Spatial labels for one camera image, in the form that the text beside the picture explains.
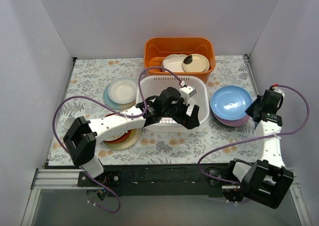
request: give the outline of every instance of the floral tablecloth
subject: floral tablecloth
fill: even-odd
[[[138,79],[143,69],[143,58],[76,60],[66,97],[84,95],[103,102],[105,87],[120,77]],[[245,88],[255,99],[252,83],[242,56],[216,56],[216,68],[206,84],[209,99],[220,87],[237,85]],[[60,139],[66,133],[64,120],[70,116],[86,119],[107,115],[106,109],[83,99],[65,104],[57,124]],[[210,115],[197,130],[190,133],[150,132],[142,129],[138,142],[132,147],[115,151],[104,143],[96,146],[95,153],[105,165],[125,164],[187,164],[196,163],[204,153],[230,142],[254,136],[254,123],[236,128],[218,125]],[[211,154],[203,162],[228,163],[233,158],[254,162],[257,143],[232,146]],[[70,156],[53,139],[49,155],[50,166],[73,165]]]

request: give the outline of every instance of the white dish rack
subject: white dish rack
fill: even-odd
[[[205,122],[209,116],[209,104],[206,85],[197,77],[194,76],[179,76],[186,85],[191,85],[196,88],[196,94],[190,98],[190,107],[188,108],[188,113],[191,113],[194,105],[199,106],[198,120],[202,124]],[[163,77],[158,75],[148,76],[141,80],[141,88],[145,99],[149,96],[159,96],[160,93],[168,87],[173,87],[176,89],[180,88],[179,82],[175,77]],[[138,90],[136,96],[136,102],[140,103],[142,101],[141,94]],[[149,131],[154,132],[189,132],[196,130],[187,130],[184,126],[176,123],[171,118],[164,117],[159,123],[149,125],[146,127]]]

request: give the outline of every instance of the white wall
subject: white wall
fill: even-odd
[[[279,0],[251,54],[259,91],[272,83],[300,90],[311,107],[302,132],[283,137],[285,162],[301,181],[301,193],[313,225],[319,225],[319,0]],[[305,105],[286,91],[284,130],[296,128],[305,117]]]
[[[71,56],[142,57],[157,36],[203,36],[251,53],[278,0],[41,0]]]
[[[40,0],[0,0],[0,225],[20,225],[72,59]]]

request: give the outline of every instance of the orange bin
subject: orange bin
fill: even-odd
[[[144,67],[161,66],[165,57],[170,54],[186,54],[197,53],[204,55],[210,62],[207,72],[186,72],[177,73],[178,75],[192,75],[207,83],[210,73],[215,69],[216,61],[212,43],[205,38],[195,37],[163,37],[152,38],[145,44]],[[148,75],[170,75],[161,69],[151,69],[147,71]]]

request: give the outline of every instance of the light blue plate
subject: light blue plate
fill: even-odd
[[[115,103],[114,101],[112,101],[109,97],[109,94],[108,94],[108,88],[109,88],[109,85],[105,88],[104,90],[104,93],[103,93],[103,100],[105,102],[106,105],[108,105],[109,107],[111,108],[114,108],[114,109],[125,109],[125,108],[129,108],[130,106],[134,105],[135,101],[131,102],[131,103],[127,103],[127,104],[118,104],[118,103]]]
[[[218,117],[224,120],[239,120],[252,103],[250,94],[237,86],[218,89],[210,100],[210,107]]]

